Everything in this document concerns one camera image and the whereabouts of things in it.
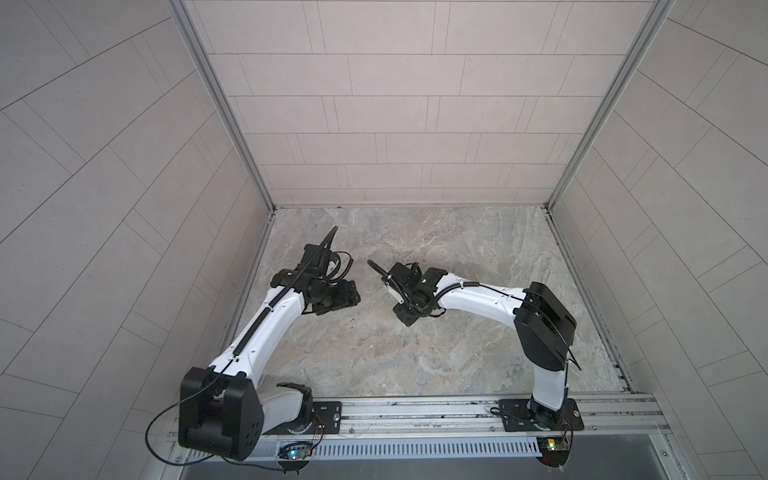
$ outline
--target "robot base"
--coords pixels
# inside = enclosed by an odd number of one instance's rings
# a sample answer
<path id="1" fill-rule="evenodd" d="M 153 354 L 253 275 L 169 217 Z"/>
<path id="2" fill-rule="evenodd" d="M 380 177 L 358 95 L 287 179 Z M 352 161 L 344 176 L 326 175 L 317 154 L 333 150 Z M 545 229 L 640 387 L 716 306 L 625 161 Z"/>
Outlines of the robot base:
<path id="1" fill-rule="evenodd" d="M 536 426 L 533 419 L 530 419 L 530 412 L 528 411 L 528 403 L 531 400 L 528 399 L 501 399 L 498 401 L 498 408 L 502 412 L 509 412 L 516 418 L 506 415 L 502 416 L 504 422 L 505 432 L 538 432 L 541 428 Z M 565 399 L 563 401 L 563 407 L 558 412 L 557 422 L 554 423 L 551 428 L 556 432 L 564 432 L 566 430 L 584 430 L 584 422 L 581 419 L 581 414 L 576 406 L 576 401 L 573 399 Z"/>

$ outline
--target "black cable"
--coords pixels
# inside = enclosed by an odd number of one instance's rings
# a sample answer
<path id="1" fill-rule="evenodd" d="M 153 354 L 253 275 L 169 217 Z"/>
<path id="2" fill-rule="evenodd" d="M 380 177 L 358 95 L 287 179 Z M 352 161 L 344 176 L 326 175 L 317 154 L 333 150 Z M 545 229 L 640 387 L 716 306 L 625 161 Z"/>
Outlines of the black cable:
<path id="1" fill-rule="evenodd" d="M 150 445 L 150 444 L 149 444 L 149 430 L 152 428 L 152 425 L 153 425 L 153 424 L 154 424 L 154 423 L 157 421 L 157 419 L 159 419 L 159 418 L 160 418 L 160 417 L 161 417 L 161 416 L 162 416 L 162 415 L 163 415 L 165 412 L 167 412 L 168 410 L 172 409 L 173 407 L 175 407 L 175 406 L 177 406 L 177 405 L 181 405 L 182 403 L 186 402 L 186 401 L 187 401 L 187 400 L 189 400 L 189 399 L 193 399 L 194 397 L 196 397 L 196 396 L 200 395 L 202 392 L 205 392 L 206 390 L 208 390 L 208 388 L 210 388 L 210 386 L 212 386 L 214 383 L 216 383 L 216 381 L 219 379 L 219 377 L 221 377 L 221 376 L 224 374 L 224 371 L 225 371 L 225 370 L 227 370 L 227 369 L 229 368 L 229 366 L 230 366 L 230 365 L 232 365 L 232 362 L 233 362 L 233 361 L 234 361 L 234 359 L 230 360 L 230 361 L 229 361 L 229 363 L 227 364 L 227 366 L 225 366 L 223 369 L 221 369 L 221 372 L 219 372 L 219 374 L 218 374 L 218 375 L 216 375 L 216 376 L 214 377 L 214 379 L 213 379 L 213 380 L 211 380 L 211 381 L 210 381 L 210 383 L 209 383 L 208 385 L 206 385 L 205 387 L 203 387 L 203 388 L 201 388 L 201 389 L 197 390 L 195 393 L 193 393 L 192 395 L 188 396 L 186 399 L 181 399 L 181 400 L 179 400 L 178 402 L 174 403 L 173 405 L 169 406 L 168 408 L 166 408 L 166 409 L 165 409 L 165 410 L 163 410 L 162 412 L 158 413 L 158 414 L 157 414 L 157 415 L 156 415 L 156 416 L 155 416 L 155 417 L 152 419 L 152 421 L 151 421 L 151 422 L 149 422 L 149 425 L 147 425 L 147 430 L 144 432 L 144 444 L 147 446 L 147 449 L 149 450 L 149 453 L 151 453 L 151 454 L 152 454 L 152 455 L 153 455 L 153 456 L 154 456 L 156 459 L 160 460 L 161 462 L 163 462 L 163 463 L 164 463 L 164 464 L 166 464 L 166 465 L 172 465 L 172 466 L 174 466 L 174 467 L 184 467 L 184 466 L 187 466 L 187 465 L 194 465 L 194 464 L 196 464 L 196 463 L 205 462 L 205 461 L 206 461 L 206 460 L 208 460 L 209 458 L 211 458 L 211 457 L 215 457 L 215 455 L 208 455 L 208 456 L 207 456 L 207 457 L 205 457 L 205 458 L 201 458 L 201 459 L 199 459 L 199 460 L 195 460 L 194 462 L 186 462 L 186 463 L 175 463 L 175 462 L 169 462 L 169 461 L 168 461 L 168 460 L 166 460 L 165 458 L 162 458 L 162 457 L 160 457 L 160 456 L 159 456 L 159 455 L 158 455 L 158 454 L 157 454 L 157 453 L 156 453 L 156 452 L 155 452 L 155 451 L 152 449 L 152 445 Z"/>
<path id="2" fill-rule="evenodd" d="M 261 468 L 263 470 L 270 470 L 272 472 L 285 472 L 282 468 L 272 468 L 272 467 L 265 467 L 262 465 L 256 465 L 255 463 L 237 463 L 233 462 L 225 457 L 221 457 L 222 460 L 224 460 L 226 463 L 231 463 L 232 465 L 237 465 L 239 467 L 256 467 Z"/>

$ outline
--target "marble floor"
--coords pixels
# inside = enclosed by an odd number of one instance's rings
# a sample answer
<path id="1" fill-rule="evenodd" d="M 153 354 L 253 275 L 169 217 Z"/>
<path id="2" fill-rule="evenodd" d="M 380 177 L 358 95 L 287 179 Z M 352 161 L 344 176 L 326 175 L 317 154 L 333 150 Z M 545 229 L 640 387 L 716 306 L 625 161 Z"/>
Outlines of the marble floor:
<path id="1" fill-rule="evenodd" d="M 311 386 L 321 396 L 523 393 L 531 364 L 517 333 L 456 310 L 406 327 L 394 299 L 366 265 L 396 261 L 444 268 L 498 286 L 546 284 L 578 322 L 573 352 L 583 371 L 569 371 L 571 391 L 621 390 L 540 207 L 390 207 L 278 210 L 239 328 L 262 302 L 272 276 L 294 268 L 305 243 L 339 227 L 334 250 L 355 258 L 359 305 L 301 316 L 272 355 L 260 389 L 277 382 Z"/>

